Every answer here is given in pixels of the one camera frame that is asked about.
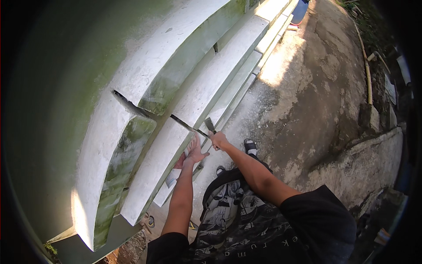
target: blue container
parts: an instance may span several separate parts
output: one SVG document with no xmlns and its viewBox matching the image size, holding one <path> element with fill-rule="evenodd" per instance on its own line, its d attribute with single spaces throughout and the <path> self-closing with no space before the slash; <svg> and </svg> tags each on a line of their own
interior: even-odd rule
<svg viewBox="0 0 422 264">
<path fill-rule="evenodd" d="M 308 6 L 309 0 L 299 0 L 298 5 L 292 12 L 292 24 L 300 24 L 302 22 L 302 19 L 305 16 L 306 11 L 308 10 Z"/>
</svg>

